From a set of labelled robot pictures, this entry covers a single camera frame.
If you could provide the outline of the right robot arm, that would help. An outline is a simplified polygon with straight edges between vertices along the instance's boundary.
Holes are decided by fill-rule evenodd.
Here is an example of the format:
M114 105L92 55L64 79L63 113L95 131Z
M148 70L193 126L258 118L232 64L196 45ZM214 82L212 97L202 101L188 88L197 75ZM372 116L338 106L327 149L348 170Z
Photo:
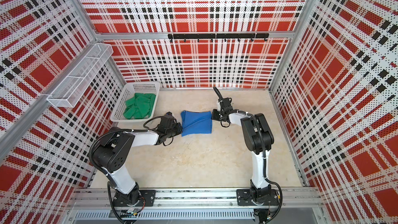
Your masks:
M268 179L268 159L274 144L274 136L263 114L250 114L234 109L230 97L219 97L217 108L211 119L228 125L239 125L247 149L251 152L252 176L250 189L256 195L269 194L271 181Z

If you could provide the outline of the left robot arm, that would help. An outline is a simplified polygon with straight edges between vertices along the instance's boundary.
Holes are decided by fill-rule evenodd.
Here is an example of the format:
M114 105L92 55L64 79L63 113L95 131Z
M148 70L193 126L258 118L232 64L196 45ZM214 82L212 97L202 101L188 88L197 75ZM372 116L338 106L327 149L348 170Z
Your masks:
M111 128L93 142L88 157L92 165L108 178L112 188L128 195L138 190L137 182L125 166L131 148L166 146L167 139L181 134L181 123L171 112L167 112L146 121L142 129Z

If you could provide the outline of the blue tank top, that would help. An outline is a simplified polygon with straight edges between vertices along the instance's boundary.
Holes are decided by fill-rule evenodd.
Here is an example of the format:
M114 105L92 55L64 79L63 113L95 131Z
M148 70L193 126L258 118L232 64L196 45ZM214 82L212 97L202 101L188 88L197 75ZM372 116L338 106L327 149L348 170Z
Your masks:
M191 134L211 134L212 119L211 112L181 112L182 134L188 136Z

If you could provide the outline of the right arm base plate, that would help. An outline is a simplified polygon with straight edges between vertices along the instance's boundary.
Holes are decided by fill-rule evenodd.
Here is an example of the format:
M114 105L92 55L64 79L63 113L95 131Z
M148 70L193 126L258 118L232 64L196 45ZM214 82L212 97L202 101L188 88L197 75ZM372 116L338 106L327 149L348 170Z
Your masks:
M236 191L239 206L278 206L279 198L274 189L238 189Z

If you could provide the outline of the green tank top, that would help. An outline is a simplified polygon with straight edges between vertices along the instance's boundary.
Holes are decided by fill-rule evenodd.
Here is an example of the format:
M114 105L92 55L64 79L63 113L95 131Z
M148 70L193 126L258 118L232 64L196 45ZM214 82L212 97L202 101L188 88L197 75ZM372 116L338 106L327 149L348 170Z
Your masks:
M150 117L154 108L156 95L153 93L134 93L125 101L126 109L123 113L126 119L144 119Z

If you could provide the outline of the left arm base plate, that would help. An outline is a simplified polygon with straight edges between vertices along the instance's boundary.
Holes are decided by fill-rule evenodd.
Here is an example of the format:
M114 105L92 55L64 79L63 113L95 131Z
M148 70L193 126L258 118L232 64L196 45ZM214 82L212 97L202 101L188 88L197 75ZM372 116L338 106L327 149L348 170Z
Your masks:
M115 207L151 207L155 199L155 190L134 190L129 194L116 191L112 198Z

